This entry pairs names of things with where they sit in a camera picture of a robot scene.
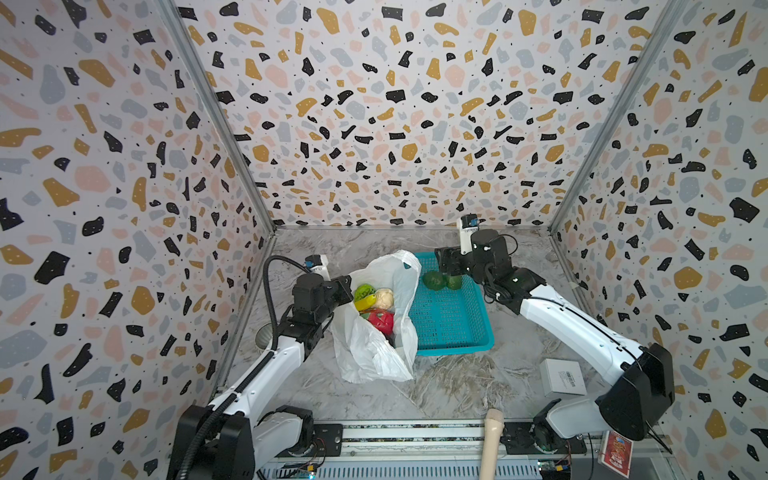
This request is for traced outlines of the yellow banana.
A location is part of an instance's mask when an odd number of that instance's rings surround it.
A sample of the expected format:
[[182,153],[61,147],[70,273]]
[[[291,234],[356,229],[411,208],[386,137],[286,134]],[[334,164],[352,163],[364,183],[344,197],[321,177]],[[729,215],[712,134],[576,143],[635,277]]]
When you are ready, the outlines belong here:
[[375,294],[368,295],[354,301],[354,307],[358,312],[364,312],[375,307],[377,298]]

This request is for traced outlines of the green avocado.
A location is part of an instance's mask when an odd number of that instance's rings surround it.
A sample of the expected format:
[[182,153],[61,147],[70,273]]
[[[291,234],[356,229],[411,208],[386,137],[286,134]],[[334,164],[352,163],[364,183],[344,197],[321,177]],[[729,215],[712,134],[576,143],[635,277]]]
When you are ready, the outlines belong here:
[[446,287],[446,278],[439,271],[428,271],[422,277],[422,283],[432,291],[440,291]]
[[461,275],[445,277],[446,287],[450,290],[460,290],[463,286],[463,277]]

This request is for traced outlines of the pink dragon fruit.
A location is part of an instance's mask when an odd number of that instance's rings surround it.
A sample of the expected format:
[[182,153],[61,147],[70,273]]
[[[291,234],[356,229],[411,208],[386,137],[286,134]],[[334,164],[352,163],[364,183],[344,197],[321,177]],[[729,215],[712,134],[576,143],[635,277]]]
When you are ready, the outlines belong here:
[[390,337],[394,332],[394,314],[388,310],[372,309],[362,313],[362,317],[365,318],[375,329],[382,333],[385,337]]

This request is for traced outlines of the teal plastic basket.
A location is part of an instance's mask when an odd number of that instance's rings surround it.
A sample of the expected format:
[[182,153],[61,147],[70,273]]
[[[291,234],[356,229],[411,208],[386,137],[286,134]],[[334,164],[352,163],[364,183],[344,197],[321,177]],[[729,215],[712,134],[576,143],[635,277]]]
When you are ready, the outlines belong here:
[[428,288],[423,277],[438,271],[433,252],[418,252],[422,270],[410,318],[418,336],[420,356],[463,355],[490,350],[494,345],[491,322],[481,288],[462,276],[457,289]]

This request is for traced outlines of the white plastic bag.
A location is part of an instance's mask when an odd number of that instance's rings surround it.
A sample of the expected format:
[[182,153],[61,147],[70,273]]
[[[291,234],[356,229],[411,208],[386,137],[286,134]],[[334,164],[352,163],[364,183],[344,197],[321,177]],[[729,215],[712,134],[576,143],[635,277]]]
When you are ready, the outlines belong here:
[[413,379],[418,334],[409,317],[415,303],[422,266],[406,250],[372,260],[350,274],[351,287],[364,284],[393,291],[394,331],[377,330],[351,305],[338,308],[330,331],[341,378],[363,384],[377,380],[406,382]]

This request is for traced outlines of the green custard apple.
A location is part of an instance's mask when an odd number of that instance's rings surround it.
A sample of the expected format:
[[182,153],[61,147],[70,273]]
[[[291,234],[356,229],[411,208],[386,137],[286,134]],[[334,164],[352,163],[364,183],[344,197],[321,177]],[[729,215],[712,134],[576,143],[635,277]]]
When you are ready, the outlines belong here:
[[376,288],[373,287],[370,284],[363,283],[360,284],[354,291],[354,300],[359,301],[362,300],[370,295],[374,295],[376,292]]

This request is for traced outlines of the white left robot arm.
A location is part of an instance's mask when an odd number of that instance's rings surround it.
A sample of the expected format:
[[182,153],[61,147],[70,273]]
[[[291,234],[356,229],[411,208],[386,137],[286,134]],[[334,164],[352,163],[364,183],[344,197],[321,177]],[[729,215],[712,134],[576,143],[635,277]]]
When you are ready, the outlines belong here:
[[301,275],[293,306],[277,324],[277,346],[266,350],[236,383],[206,406],[192,405],[176,427],[169,479],[254,479],[278,454],[310,448],[311,411],[267,406],[308,358],[335,310],[353,301],[348,275]]

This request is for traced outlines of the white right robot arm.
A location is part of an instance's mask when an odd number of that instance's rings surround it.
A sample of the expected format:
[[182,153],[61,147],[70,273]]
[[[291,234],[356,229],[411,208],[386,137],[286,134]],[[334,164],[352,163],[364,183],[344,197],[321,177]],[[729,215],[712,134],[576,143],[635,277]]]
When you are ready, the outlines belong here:
[[607,383],[602,392],[553,400],[533,419],[530,435],[543,452],[579,435],[612,430],[640,441],[672,406],[673,359],[658,343],[643,346],[569,302],[542,276],[513,265],[503,234],[462,227],[457,247],[436,249],[440,272],[467,276],[511,312],[539,325],[589,363]]

